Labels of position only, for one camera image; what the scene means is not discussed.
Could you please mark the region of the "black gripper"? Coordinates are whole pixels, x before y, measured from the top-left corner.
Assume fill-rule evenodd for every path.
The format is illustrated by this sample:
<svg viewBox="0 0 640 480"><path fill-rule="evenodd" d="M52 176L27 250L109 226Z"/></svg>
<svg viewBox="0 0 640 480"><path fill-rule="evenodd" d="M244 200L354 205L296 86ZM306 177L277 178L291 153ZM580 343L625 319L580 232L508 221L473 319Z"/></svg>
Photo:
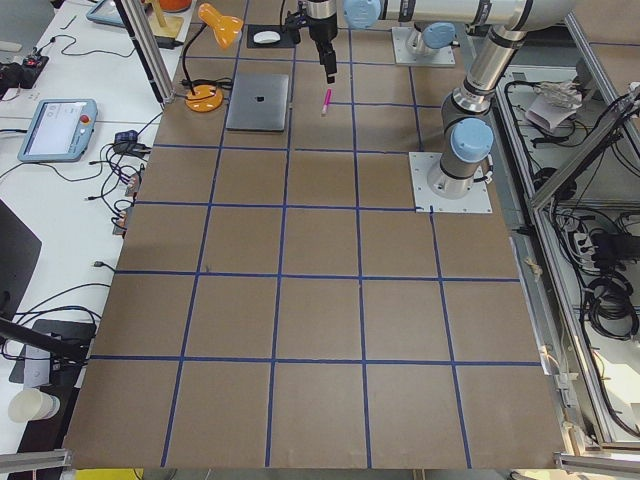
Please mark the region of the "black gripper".
<svg viewBox="0 0 640 480"><path fill-rule="evenodd" d="M300 42L299 31L309 30L314 41L319 62L323 65L327 83L335 82L337 74L336 54L332 41L338 35L337 5L334 0L298 1L297 9L284 17L284 31L295 44Z"/></svg>

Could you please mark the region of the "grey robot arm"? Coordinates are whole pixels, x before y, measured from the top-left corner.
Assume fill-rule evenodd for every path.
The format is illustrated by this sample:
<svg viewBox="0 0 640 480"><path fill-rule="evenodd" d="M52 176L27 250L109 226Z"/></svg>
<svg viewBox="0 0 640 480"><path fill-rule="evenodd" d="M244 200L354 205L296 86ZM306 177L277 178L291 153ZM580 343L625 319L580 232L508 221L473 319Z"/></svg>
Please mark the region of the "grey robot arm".
<svg viewBox="0 0 640 480"><path fill-rule="evenodd" d="M483 48L463 83L443 102L445 148L428 173L429 188L436 195L457 200L467 195L477 168L491 151L494 136L484 116L498 80L529 32L556 24L575 5L574 1L300 1L284 28L309 29L326 79L332 83L337 72L332 41L338 34L339 13L355 29L388 19L489 25Z"/></svg>
<svg viewBox="0 0 640 480"><path fill-rule="evenodd" d="M409 63L428 66L453 66L452 43L456 28L450 22L415 22L405 46Z"/></svg>

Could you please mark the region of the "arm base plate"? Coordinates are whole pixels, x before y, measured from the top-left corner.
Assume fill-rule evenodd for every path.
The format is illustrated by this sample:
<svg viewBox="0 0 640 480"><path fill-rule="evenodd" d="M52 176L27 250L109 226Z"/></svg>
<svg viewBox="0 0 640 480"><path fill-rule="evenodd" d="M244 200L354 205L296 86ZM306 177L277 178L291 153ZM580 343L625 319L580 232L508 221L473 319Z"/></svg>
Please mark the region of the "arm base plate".
<svg viewBox="0 0 640 480"><path fill-rule="evenodd" d="M452 43L456 29L449 22L393 27L392 41L395 63L403 66L455 66Z"/></svg>
<svg viewBox="0 0 640 480"><path fill-rule="evenodd" d="M491 214L485 179L478 165L470 178L458 180L441 169L439 152L410 152L409 165L414 208L423 213Z"/></svg>

